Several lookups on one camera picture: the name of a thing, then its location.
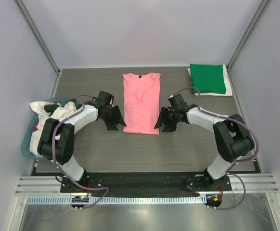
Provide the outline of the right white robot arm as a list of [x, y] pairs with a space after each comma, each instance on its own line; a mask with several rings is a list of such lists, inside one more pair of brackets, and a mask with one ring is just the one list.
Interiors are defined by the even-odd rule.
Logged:
[[255, 142], [239, 114], [219, 115], [196, 104], [188, 105], [181, 94], [168, 99], [170, 106], [162, 107], [155, 128], [174, 132], [177, 123], [200, 126], [215, 136], [217, 157], [204, 170], [203, 185], [208, 190], [219, 187], [230, 167], [255, 148]]

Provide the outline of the pink t-shirt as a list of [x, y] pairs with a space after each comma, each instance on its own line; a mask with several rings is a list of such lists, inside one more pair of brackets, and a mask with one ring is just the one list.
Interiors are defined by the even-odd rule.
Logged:
[[158, 135], [155, 124], [159, 117], [159, 73], [123, 74], [125, 133]]

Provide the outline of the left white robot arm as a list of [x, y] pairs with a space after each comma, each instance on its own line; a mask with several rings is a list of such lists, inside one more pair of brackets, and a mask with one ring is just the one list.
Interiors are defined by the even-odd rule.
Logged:
[[97, 97], [81, 102], [69, 115], [48, 118], [43, 126], [37, 153], [53, 162], [54, 166], [72, 182], [78, 192], [89, 186], [87, 171], [75, 160], [75, 135], [91, 122], [102, 120], [108, 131], [117, 131], [117, 125], [126, 126], [114, 96], [100, 91]]

